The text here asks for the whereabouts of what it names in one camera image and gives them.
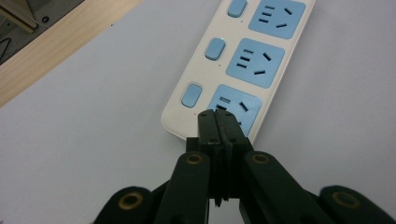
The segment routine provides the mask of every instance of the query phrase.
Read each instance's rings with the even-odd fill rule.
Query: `black plastic part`
[[[206,110],[198,116],[199,137],[187,138],[186,153],[171,179],[150,192],[117,192],[94,224],[203,224],[209,198],[240,199],[249,224],[396,222],[358,192],[328,187],[320,197],[304,190],[270,154],[254,151],[235,116]]]
[[[273,156],[253,151],[245,162],[247,190],[268,223],[334,223]]]
[[[221,200],[239,198],[241,192],[240,167],[244,155],[253,150],[235,116],[225,110],[211,109],[198,115],[198,138],[189,138],[187,150],[197,149],[211,160],[210,197],[215,205]]]
[[[327,187],[320,192],[319,201],[337,223],[396,223],[381,208],[353,189]]]
[[[152,194],[147,189],[122,189],[110,198],[94,224],[146,224],[152,202]]]
[[[154,223],[207,223],[209,177],[210,159],[205,154],[187,152],[180,156]]]

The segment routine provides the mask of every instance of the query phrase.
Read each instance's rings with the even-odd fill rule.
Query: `socket hole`
[[[242,59],[242,60],[244,60],[244,61],[247,61],[247,62],[250,62],[250,59],[247,58],[247,57],[244,57],[244,56],[241,56],[240,59]]]
[[[247,66],[246,66],[246,65],[244,65],[244,64],[241,64],[241,63],[238,63],[236,66],[238,66],[238,67],[243,67],[243,68],[247,68]]]
[[[259,19],[259,21],[260,21],[260,22],[268,23],[268,20],[265,20],[265,19]]]
[[[242,107],[242,109],[245,110],[245,112],[248,112],[248,108],[244,105],[243,102],[239,103],[239,105]]]
[[[286,11],[289,15],[293,14],[293,12],[290,11],[290,9],[288,9],[288,8],[286,8],[286,7],[285,7],[285,11]]]
[[[222,109],[222,110],[227,110],[227,108],[226,108],[226,107],[224,107],[224,106],[221,106],[221,105],[216,105],[216,108],[217,108],[217,109]]]
[[[262,15],[263,15],[263,16],[269,16],[269,17],[272,16],[272,14],[271,14],[271,13],[268,13],[268,12],[262,12]]]
[[[254,72],[254,75],[263,75],[265,74],[265,70]]]
[[[267,53],[264,53],[262,56],[264,56],[264,58],[265,58],[266,60],[268,60],[268,62],[272,60],[271,57],[268,56]]]
[[[227,104],[229,104],[229,103],[231,102],[231,100],[229,100],[229,99],[227,99],[227,98],[224,98],[224,97],[220,97],[220,100],[221,100],[222,102],[224,102],[224,103],[227,103]]]
[[[282,27],[285,27],[285,26],[287,26],[287,24],[286,23],[282,23],[282,24],[277,25],[276,28],[282,28]]]
[[[253,54],[253,53],[254,53],[254,51],[253,51],[253,50],[250,50],[250,49],[244,49],[244,52],[245,52],[245,53],[249,53],[249,54]]]

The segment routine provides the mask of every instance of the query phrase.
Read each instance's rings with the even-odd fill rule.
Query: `switch button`
[[[205,54],[206,58],[212,61],[216,61],[223,52],[224,47],[225,41],[223,39],[213,38],[210,41],[209,46],[207,46]]]
[[[247,0],[233,0],[228,8],[228,15],[239,18],[244,12],[247,3]]]
[[[184,96],[181,99],[181,103],[189,108],[194,107],[198,101],[199,96],[201,95],[201,92],[202,92],[201,87],[195,84],[190,84],[190,86],[186,89],[186,92],[184,92]]]

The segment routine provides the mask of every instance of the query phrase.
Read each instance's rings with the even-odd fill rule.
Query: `white surface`
[[[218,6],[144,1],[0,108],[0,221],[86,224],[117,190],[166,181],[184,141],[160,115]],[[396,217],[394,8],[317,1],[254,147]],[[210,218],[242,223],[236,202]]]
[[[189,61],[183,76],[177,83],[163,111],[163,127],[170,133],[174,133],[183,139],[198,134],[197,115],[207,110],[217,87],[224,84],[228,87],[258,97],[262,101],[262,106],[259,108],[257,117],[254,119],[254,123],[251,125],[251,129],[248,133],[250,141],[252,143],[255,141],[258,131],[262,126],[265,114],[268,111],[285,69],[289,64],[291,54],[297,45],[312,12],[312,7],[315,4],[315,0],[300,0],[300,2],[305,4],[304,13],[296,27],[293,37],[291,39],[285,39],[265,35],[248,29],[248,24],[255,14],[260,0],[250,0],[240,18],[232,18],[227,15],[231,2],[231,0],[224,0],[221,2],[217,13],[205,31],[200,44]],[[223,38],[226,47],[221,57],[213,62],[205,57],[205,51],[210,41],[215,37]],[[230,60],[236,48],[238,48],[239,42],[243,38],[260,41],[285,50],[285,54],[269,88],[262,88],[226,74],[226,69]],[[200,86],[203,91],[196,105],[193,108],[188,108],[181,103],[181,98],[183,98],[184,92],[191,83]]]

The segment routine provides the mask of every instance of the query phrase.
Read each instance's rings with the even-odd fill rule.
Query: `electrical socket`
[[[260,98],[226,85],[218,86],[208,107],[208,109],[222,109],[233,113],[245,136],[248,136],[260,108],[262,108]]]
[[[304,13],[305,4],[289,0],[262,0],[248,28],[267,35],[290,39]]]
[[[201,112],[226,109],[254,142],[316,2],[295,1],[221,0],[163,110],[163,127],[194,137]],[[274,15],[262,27],[266,9]]]
[[[285,50],[244,38],[227,67],[227,75],[269,88],[282,62]]]

